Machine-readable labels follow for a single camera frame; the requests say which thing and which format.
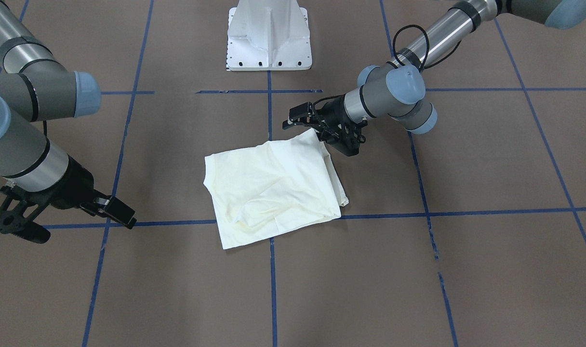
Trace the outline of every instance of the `floor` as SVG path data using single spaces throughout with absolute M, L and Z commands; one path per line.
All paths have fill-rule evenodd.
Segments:
M 424 74 L 434 130 L 377 119 L 359 156 L 332 151 L 342 219 L 222 250 L 203 157 L 300 133 L 289 108 L 450 6 L 299 2 L 313 68 L 235 73 L 236 0 L 8 0 L 99 81 L 101 111 L 49 137 L 139 223 L 48 209 L 47 244 L 0 234 L 0 347 L 586 347 L 586 21 L 483 24 Z

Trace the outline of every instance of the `white metal base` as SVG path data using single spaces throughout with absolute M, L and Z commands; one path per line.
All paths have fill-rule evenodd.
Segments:
M 244 0 L 240 1 L 238 7 L 229 10 L 227 70 L 308 70 L 311 68 L 308 11 L 297 6 L 296 1 L 285 2 L 293 3 L 288 13 L 289 17 L 285 18 L 281 17 L 286 15 L 284 11 L 274 11 L 267 6 L 260 7 L 262 11 L 258 11 L 256 7 L 249 8 L 249 4 L 244 4 Z M 236 12 L 242 15 L 235 17 L 236 26 L 231 29 L 231 22 Z M 303 20 L 306 26 L 301 24 L 300 20 Z

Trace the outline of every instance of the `black cable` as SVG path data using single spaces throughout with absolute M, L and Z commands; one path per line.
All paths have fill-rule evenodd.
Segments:
M 452 55 L 456 51 L 456 49 L 458 49 L 458 46 L 460 46 L 460 42 L 462 42 L 462 41 L 459 41 L 456 44 L 456 46 L 454 46 L 454 48 L 452 49 L 452 51 L 449 52 L 449 53 L 447 53 L 447 55 L 445 57 L 442 57 L 439 61 L 437 61 L 437 62 L 435 62 L 433 64 L 430 64 L 430 65 L 426 66 L 426 61 L 428 60 L 428 54 L 430 54 L 430 39 L 428 38 L 428 33 L 425 31 L 425 29 L 423 29 L 421 26 L 418 26 L 417 24 L 410 24 L 409 26 L 402 27 L 400 30 L 397 31 L 396 35 L 394 35 L 394 39 L 392 40 L 392 50 L 394 51 L 394 57 L 395 57 L 396 61 L 401 66 L 404 66 L 405 64 L 398 59 L 398 54 L 399 53 L 396 52 L 396 38 L 398 38 L 398 35 L 401 32 L 403 32 L 404 30 L 409 29 L 409 28 L 419 29 L 419 31 L 421 31 L 421 33 L 424 35 L 424 38 L 426 40 L 426 56 L 424 57 L 424 61 L 421 62 L 421 65 L 419 66 L 419 72 L 422 72 L 426 68 L 431 68 L 431 67 L 434 67 L 434 66 L 439 65 L 445 59 L 449 58 L 449 56 Z
M 400 61 L 398 59 L 398 53 L 396 52 L 396 39 L 398 38 L 398 35 L 401 32 L 403 32 L 409 28 L 419 29 L 419 31 L 421 31 L 421 33 L 424 35 L 424 38 L 426 40 L 426 55 L 424 57 L 424 61 L 421 62 L 421 65 L 419 66 L 419 72 L 422 72 L 424 70 L 424 68 L 426 67 L 426 61 L 428 60 L 428 54 L 430 54 L 430 39 L 428 38 L 428 33 L 421 26 L 418 26 L 417 24 L 409 24 L 408 26 L 401 27 L 400 30 L 398 30 L 396 32 L 396 35 L 394 35 L 394 39 L 392 40 L 392 51 L 394 51 L 394 57 L 395 57 L 396 61 L 398 62 L 398 64 L 404 66 L 405 63 L 403 63 L 402 61 Z
M 340 96 L 342 96 L 342 95 L 333 95 L 333 96 L 324 97 L 323 99 L 318 99 L 317 101 L 312 103 L 312 107 L 315 108 L 315 106 L 317 106 L 317 104 L 320 103 L 321 101 L 336 99 L 337 97 L 340 97 Z
M 453 54 L 453 53 L 456 51 L 456 49 L 458 48 L 458 46 L 460 46 L 460 42 L 462 42 L 462 41 L 458 41 L 458 43 L 456 44 L 456 46 L 454 46 L 454 47 L 453 47 L 452 51 L 451 51 L 451 52 L 449 52 L 449 53 L 447 53 L 447 55 L 446 55 L 445 57 L 442 57 L 442 58 L 441 58 L 439 61 L 437 61 L 436 63 L 433 63 L 433 64 L 430 64 L 430 65 L 426 66 L 426 68 L 431 68 L 431 67 L 433 67 L 433 66 L 437 66 L 437 65 L 439 65 L 439 63 L 441 63 L 441 62 L 442 62 L 442 61 L 444 61 L 445 59 L 449 58 L 449 56 L 450 56 L 450 55 L 452 55 L 452 54 Z

